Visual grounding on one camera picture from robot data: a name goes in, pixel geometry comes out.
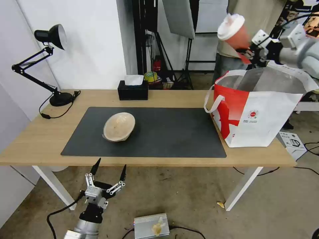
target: white table leg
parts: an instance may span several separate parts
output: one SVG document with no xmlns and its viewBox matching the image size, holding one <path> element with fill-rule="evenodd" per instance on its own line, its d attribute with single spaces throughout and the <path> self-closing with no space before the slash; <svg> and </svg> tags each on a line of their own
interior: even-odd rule
<svg viewBox="0 0 319 239">
<path fill-rule="evenodd" d="M 234 191 L 228 197 L 225 202 L 226 211 L 230 211 L 233 206 L 236 204 L 238 199 L 244 194 L 249 185 L 253 182 L 255 177 L 259 174 L 263 167 L 250 168 L 245 172 L 245 175 L 242 177 L 240 182 L 237 184 Z"/>
<path fill-rule="evenodd" d="M 38 174 L 46 181 L 46 183 L 53 189 L 53 191 L 59 196 L 59 198 L 66 204 L 70 205 L 74 202 L 74 199 L 68 193 L 68 191 L 63 187 L 62 183 L 54 175 L 49 167 L 43 166 L 32 166 Z M 70 210 L 75 210 L 76 204 L 70 207 Z"/>
</svg>

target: person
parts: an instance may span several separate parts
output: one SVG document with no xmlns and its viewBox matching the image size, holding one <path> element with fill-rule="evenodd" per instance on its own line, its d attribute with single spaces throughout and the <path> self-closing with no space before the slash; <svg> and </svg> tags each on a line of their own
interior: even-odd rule
<svg viewBox="0 0 319 239">
<path fill-rule="evenodd" d="M 285 6 L 286 0 L 228 0 L 227 13 L 237 13 L 245 18 L 245 27 L 251 38 L 259 29 L 270 34 Z M 217 46 L 213 83 L 229 70 L 245 70 L 238 53 L 226 42 L 220 41 Z"/>
</svg>

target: silver box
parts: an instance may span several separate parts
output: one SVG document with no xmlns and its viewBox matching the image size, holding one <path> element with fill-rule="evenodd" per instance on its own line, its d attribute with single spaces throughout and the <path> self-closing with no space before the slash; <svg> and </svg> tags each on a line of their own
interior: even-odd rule
<svg viewBox="0 0 319 239">
<path fill-rule="evenodd" d="M 165 226 L 162 227 L 162 231 L 159 236 L 169 235 L 167 215 L 166 213 L 161 213 L 161 214 L 156 214 L 151 216 L 134 218 L 135 239 L 155 238 L 156 236 L 154 232 L 152 231 L 152 226 L 159 222 L 160 217 L 162 217 L 163 223 L 165 223 Z"/>
</svg>

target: orange cup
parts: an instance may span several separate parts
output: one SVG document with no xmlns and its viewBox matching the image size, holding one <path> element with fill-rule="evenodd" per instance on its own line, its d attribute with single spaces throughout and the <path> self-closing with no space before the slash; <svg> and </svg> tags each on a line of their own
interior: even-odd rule
<svg viewBox="0 0 319 239">
<path fill-rule="evenodd" d="M 217 36 L 221 41 L 227 42 L 233 49 L 248 49 L 250 46 L 249 35 L 244 26 L 245 18 L 239 14 L 227 14 L 224 21 L 218 27 Z M 250 61 L 238 53 L 245 64 Z"/>
</svg>

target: wooden bowl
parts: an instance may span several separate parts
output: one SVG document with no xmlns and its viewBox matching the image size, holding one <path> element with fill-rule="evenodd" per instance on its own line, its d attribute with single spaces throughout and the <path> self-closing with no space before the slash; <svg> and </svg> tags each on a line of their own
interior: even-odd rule
<svg viewBox="0 0 319 239">
<path fill-rule="evenodd" d="M 112 115 L 104 125 L 103 138 L 111 142 L 126 140 L 135 126 L 135 118 L 130 113 Z"/>
</svg>

